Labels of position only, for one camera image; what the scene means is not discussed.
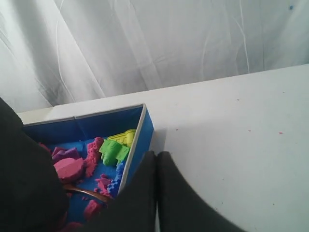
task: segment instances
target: white table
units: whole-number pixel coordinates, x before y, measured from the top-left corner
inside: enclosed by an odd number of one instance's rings
[[[247,231],[309,231],[309,65],[19,114],[25,123],[145,102],[154,149]]]

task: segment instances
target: yellow plastic mold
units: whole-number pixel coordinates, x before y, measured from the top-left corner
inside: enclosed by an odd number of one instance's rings
[[[136,129],[130,129],[130,130],[127,130],[124,133],[110,136],[107,139],[108,140],[114,140],[114,141],[116,141],[116,142],[118,142],[122,145],[125,145],[125,146],[131,148],[135,132],[136,132]]]

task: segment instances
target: green sand mold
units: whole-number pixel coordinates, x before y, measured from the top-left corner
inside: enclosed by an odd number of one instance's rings
[[[105,166],[116,166],[123,161],[129,153],[130,148],[123,146],[113,140],[104,140],[99,152],[102,153],[101,159]]]

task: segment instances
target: white fabric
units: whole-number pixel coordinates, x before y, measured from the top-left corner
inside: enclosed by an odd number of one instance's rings
[[[308,0],[1,0],[0,96],[22,112],[305,64],[307,12]]]

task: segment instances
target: metal spoon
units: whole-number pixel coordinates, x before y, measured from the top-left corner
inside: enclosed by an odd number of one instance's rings
[[[94,191],[90,191],[90,190],[86,190],[86,189],[83,189],[83,188],[76,187],[76,186],[74,186],[72,184],[64,184],[63,188],[65,190],[67,190],[67,191],[82,192],[84,194],[87,194],[89,196],[97,198],[98,200],[100,200],[102,202],[105,202],[105,203],[109,203],[110,201],[113,200],[110,197],[103,196],[103,195],[101,195],[101,194],[99,194],[97,192],[94,192]]]

